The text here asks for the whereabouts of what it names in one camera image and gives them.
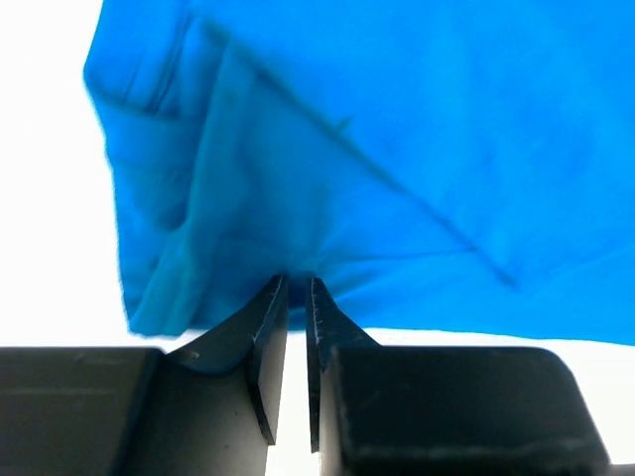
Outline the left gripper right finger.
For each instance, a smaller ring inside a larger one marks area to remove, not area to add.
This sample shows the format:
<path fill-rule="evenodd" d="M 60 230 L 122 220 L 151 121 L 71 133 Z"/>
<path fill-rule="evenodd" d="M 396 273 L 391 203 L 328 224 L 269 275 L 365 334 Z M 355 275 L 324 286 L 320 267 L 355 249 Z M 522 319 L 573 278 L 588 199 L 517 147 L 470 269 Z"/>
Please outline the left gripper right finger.
<path fill-rule="evenodd" d="M 307 290 L 311 445 L 324 475 L 604 475 L 579 386 L 539 347 L 387 346 Z"/>

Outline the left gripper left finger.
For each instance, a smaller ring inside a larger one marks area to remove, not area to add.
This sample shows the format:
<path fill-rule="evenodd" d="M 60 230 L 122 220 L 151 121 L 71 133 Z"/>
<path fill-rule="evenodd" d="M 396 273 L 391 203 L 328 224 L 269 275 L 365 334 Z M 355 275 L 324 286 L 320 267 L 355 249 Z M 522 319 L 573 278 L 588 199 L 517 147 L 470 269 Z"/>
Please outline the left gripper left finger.
<path fill-rule="evenodd" d="M 261 475 L 276 441 L 288 282 L 192 342 L 5 347 L 5 475 Z"/>

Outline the blue t shirt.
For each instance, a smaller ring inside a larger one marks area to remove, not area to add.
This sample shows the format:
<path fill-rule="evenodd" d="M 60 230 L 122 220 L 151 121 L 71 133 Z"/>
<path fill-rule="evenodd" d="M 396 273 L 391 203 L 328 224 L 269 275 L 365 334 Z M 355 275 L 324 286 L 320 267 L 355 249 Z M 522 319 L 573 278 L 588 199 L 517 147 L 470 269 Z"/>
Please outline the blue t shirt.
<path fill-rule="evenodd" d="M 272 276 L 361 326 L 634 340 L 630 1 L 106 1 L 131 331 Z"/>

